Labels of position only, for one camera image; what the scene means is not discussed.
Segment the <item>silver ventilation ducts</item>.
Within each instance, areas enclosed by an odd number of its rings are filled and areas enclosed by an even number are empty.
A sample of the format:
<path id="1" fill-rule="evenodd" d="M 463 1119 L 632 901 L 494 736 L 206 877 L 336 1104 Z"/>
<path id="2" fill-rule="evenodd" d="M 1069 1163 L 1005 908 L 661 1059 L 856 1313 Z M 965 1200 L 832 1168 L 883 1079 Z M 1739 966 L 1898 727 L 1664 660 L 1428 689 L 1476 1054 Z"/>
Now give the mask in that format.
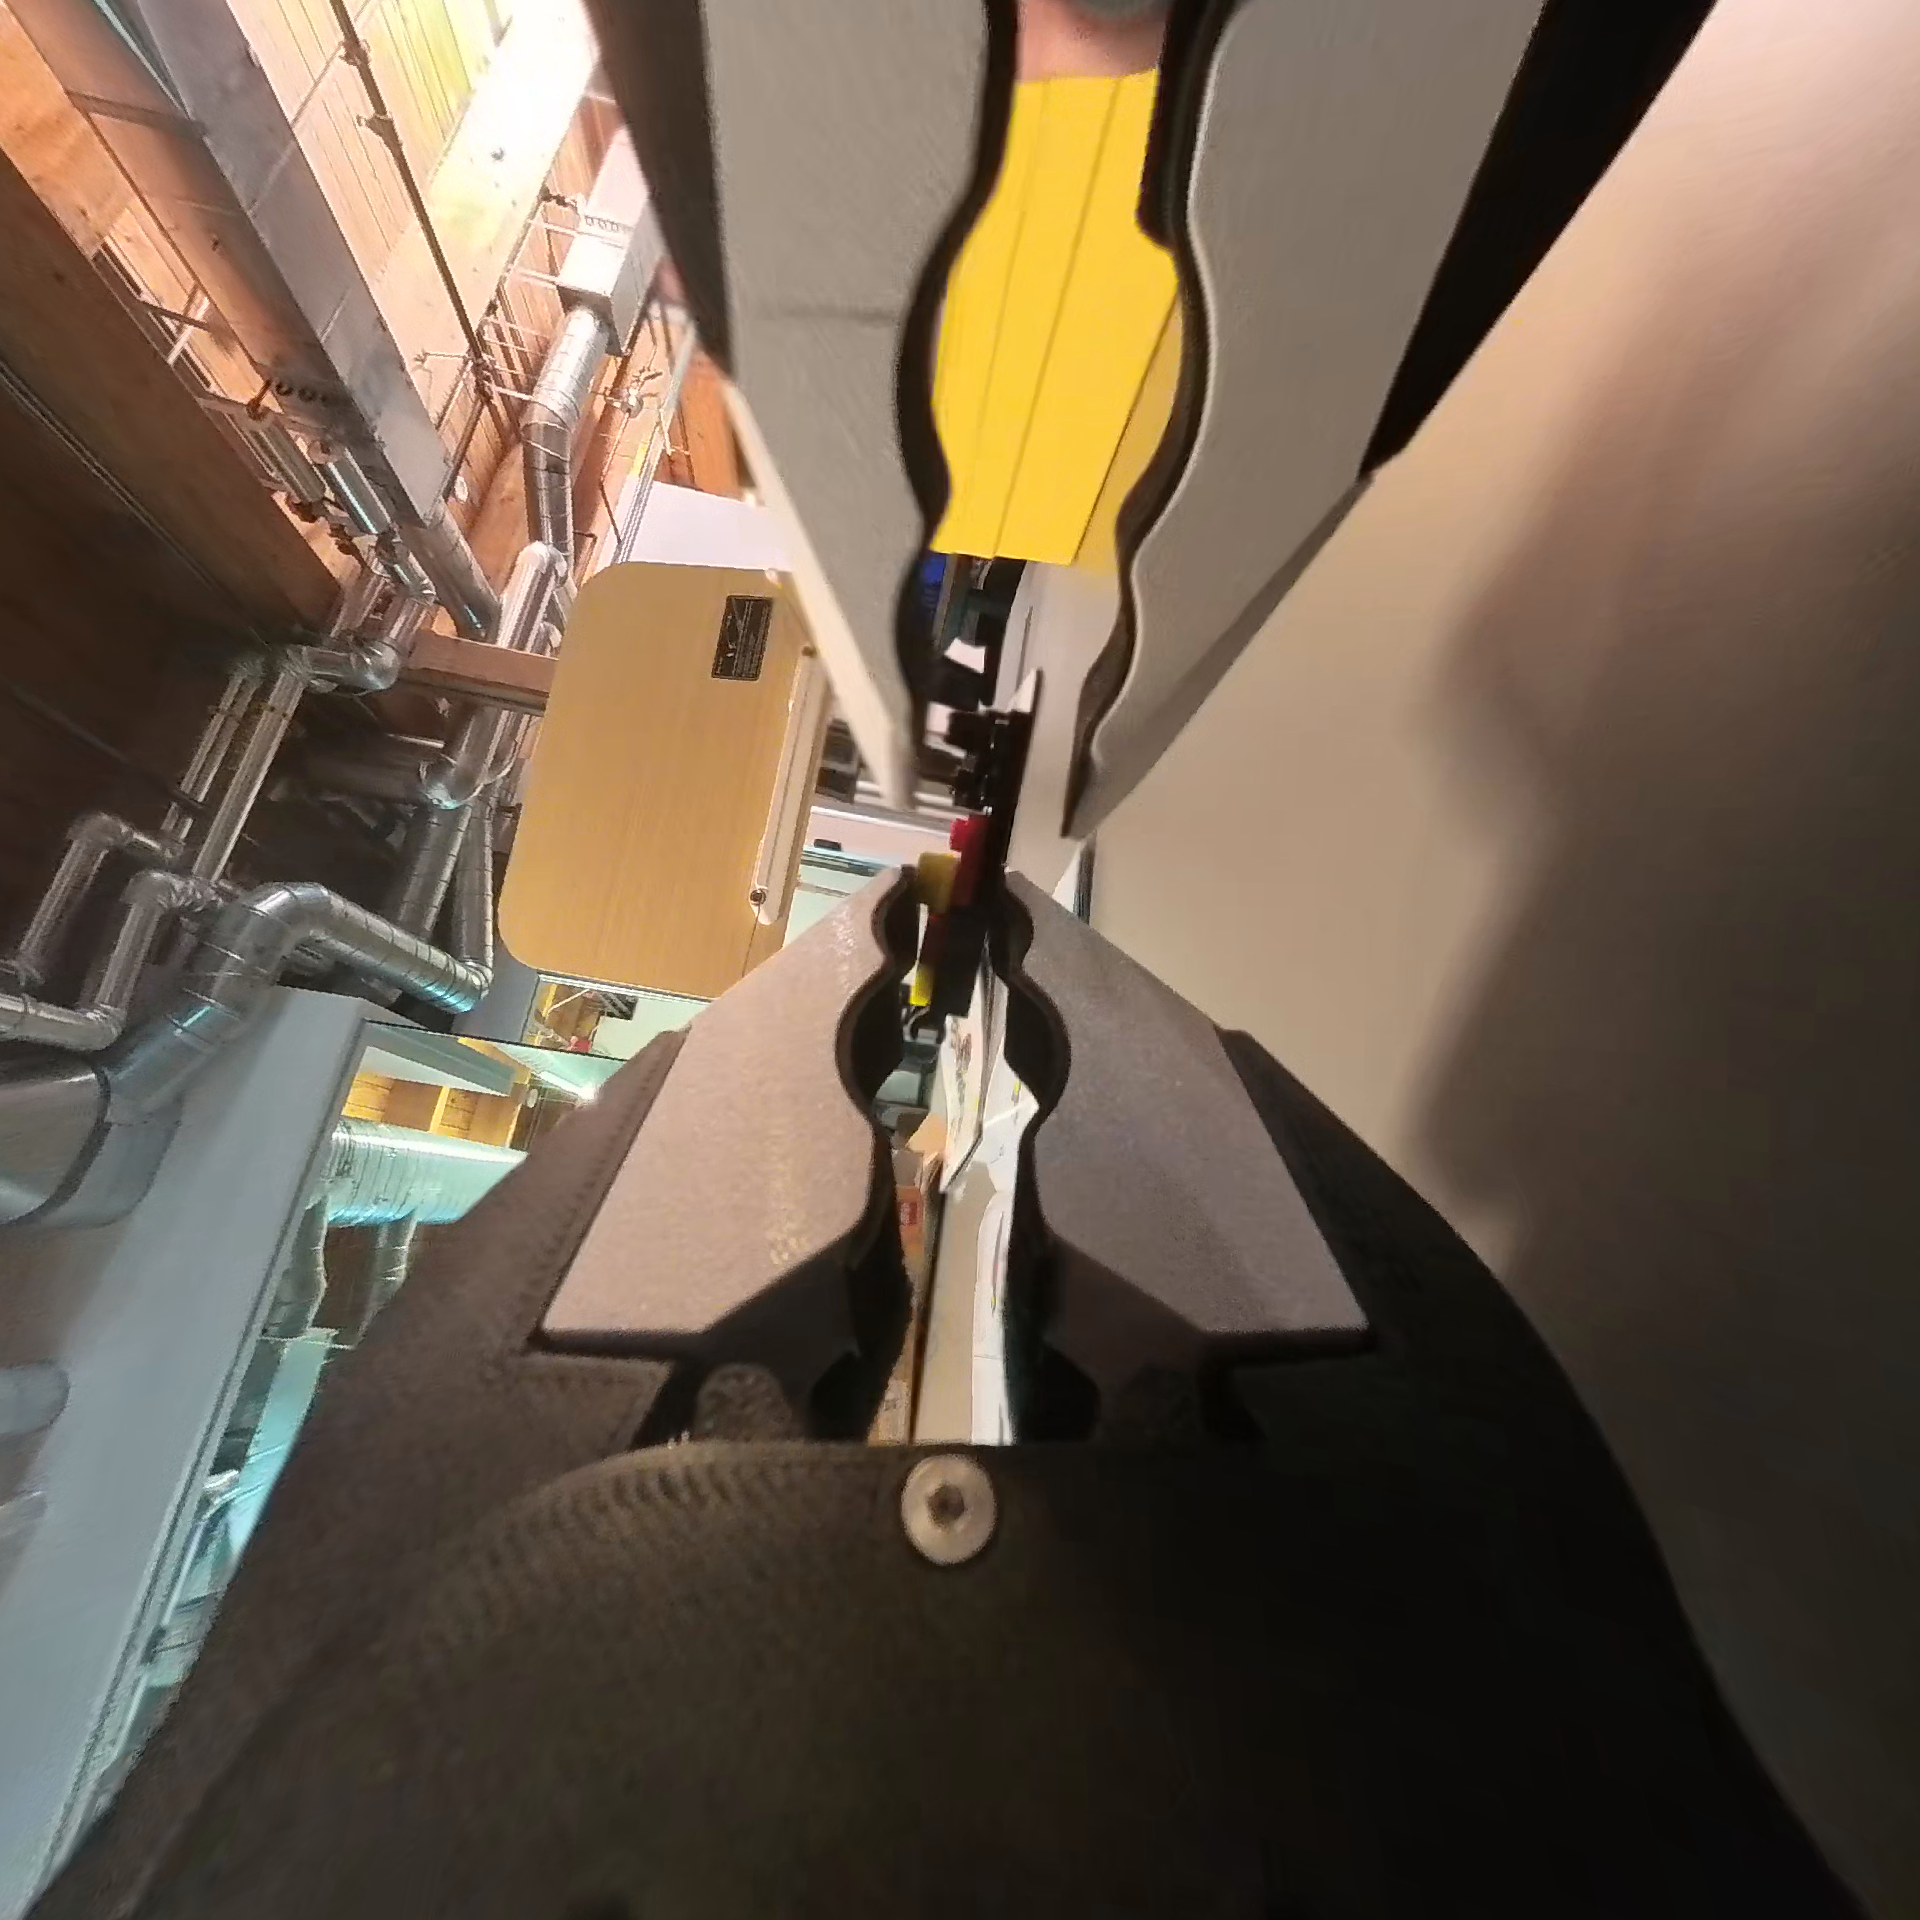
<path id="1" fill-rule="evenodd" d="M 3 992 L 3 1227 L 112 1226 L 146 1193 L 187 1087 L 257 1018 L 298 954 L 443 1012 L 477 1010 L 494 983 L 494 843 L 483 810 L 505 779 L 514 712 L 481 706 L 457 741 L 422 758 L 398 871 L 398 915 L 317 884 L 227 884 L 227 860 L 310 689 L 383 694 L 413 656 L 395 596 L 383 624 L 285 648 L 262 694 L 231 708 L 253 727 L 210 760 L 227 770 L 189 838 L 90 815 L 10 961 L 24 985 L 52 956 L 73 905 L 114 853 L 135 857 L 114 934 L 82 1003 Z"/>

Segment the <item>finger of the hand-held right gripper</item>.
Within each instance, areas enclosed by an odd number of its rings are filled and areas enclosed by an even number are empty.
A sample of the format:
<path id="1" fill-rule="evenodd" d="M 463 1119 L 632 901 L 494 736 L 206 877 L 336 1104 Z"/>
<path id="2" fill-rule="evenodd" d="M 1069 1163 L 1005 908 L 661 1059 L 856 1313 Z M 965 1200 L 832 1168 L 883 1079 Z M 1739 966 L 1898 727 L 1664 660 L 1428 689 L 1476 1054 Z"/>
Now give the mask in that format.
<path id="1" fill-rule="evenodd" d="M 1367 444 L 1541 3 L 1234 3 L 1170 154 L 1181 379 L 1129 501 L 1064 829 L 1146 780 L 1365 493 Z"/>
<path id="2" fill-rule="evenodd" d="M 702 3 L 733 423 L 837 708 L 909 807 L 898 656 L 923 505 L 900 448 L 909 313 L 975 157 L 978 3 Z"/>

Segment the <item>yellow plastic bin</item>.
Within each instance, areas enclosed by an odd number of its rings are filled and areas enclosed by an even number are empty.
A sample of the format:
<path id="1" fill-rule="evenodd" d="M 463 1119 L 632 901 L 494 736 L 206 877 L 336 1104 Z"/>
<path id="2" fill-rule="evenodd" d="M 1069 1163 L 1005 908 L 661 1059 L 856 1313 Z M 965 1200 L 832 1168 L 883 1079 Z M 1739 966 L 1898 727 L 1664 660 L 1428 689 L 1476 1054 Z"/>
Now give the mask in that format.
<path id="1" fill-rule="evenodd" d="M 946 278 L 935 552 L 1118 576 L 1119 505 L 1181 358 L 1172 256 L 1141 230 L 1159 74 L 1020 82 L 990 204 Z"/>

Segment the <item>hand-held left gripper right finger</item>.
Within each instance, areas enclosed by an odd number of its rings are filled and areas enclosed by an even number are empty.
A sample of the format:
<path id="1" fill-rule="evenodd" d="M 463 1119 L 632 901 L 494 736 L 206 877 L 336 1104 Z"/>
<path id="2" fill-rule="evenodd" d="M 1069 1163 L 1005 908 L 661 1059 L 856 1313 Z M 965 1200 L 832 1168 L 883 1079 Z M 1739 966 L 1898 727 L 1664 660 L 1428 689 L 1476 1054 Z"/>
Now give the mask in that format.
<path id="1" fill-rule="evenodd" d="M 1370 1340 L 1215 1022 L 1036 884 L 999 899 L 1002 1059 L 1037 1111 L 1002 1296 L 1016 1438 L 1208 1414 Z"/>

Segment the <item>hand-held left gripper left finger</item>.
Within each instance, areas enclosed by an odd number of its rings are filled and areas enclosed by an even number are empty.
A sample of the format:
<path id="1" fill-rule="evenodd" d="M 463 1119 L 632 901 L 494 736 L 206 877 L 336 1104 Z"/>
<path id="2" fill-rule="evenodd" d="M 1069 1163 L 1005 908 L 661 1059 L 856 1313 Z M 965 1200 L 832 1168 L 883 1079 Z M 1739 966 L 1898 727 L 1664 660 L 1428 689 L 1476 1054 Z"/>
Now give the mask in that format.
<path id="1" fill-rule="evenodd" d="M 874 1095 L 919 931 L 914 877 L 891 870 L 693 1018 L 544 1350 L 665 1361 L 693 1394 L 759 1369 L 810 1438 L 872 1438 L 910 1327 Z"/>

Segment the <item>wooden book stand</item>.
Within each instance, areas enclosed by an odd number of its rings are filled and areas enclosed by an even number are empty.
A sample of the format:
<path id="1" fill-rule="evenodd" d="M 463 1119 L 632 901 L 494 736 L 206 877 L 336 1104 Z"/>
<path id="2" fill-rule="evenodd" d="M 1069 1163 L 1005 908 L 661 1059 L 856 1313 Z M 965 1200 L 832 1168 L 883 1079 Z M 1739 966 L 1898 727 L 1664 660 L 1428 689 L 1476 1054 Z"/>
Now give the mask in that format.
<path id="1" fill-rule="evenodd" d="M 784 941 L 822 697 L 789 578 L 596 572 L 519 793 L 503 947 L 544 977 L 725 995 Z"/>

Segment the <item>black red yellow lego assembly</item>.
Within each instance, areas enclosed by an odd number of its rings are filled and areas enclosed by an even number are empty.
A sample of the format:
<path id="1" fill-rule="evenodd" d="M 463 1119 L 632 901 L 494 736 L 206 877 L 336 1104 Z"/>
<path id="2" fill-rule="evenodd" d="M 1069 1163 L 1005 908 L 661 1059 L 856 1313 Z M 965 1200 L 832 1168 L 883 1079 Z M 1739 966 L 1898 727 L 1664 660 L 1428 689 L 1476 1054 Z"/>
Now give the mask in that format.
<path id="1" fill-rule="evenodd" d="M 946 877 L 919 878 L 923 927 L 900 995 L 900 1031 L 935 1039 L 960 1018 L 993 966 L 1008 846 L 1029 770 L 1041 673 L 1033 669 L 1005 708 L 949 708 L 943 746 L 958 756 Z"/>

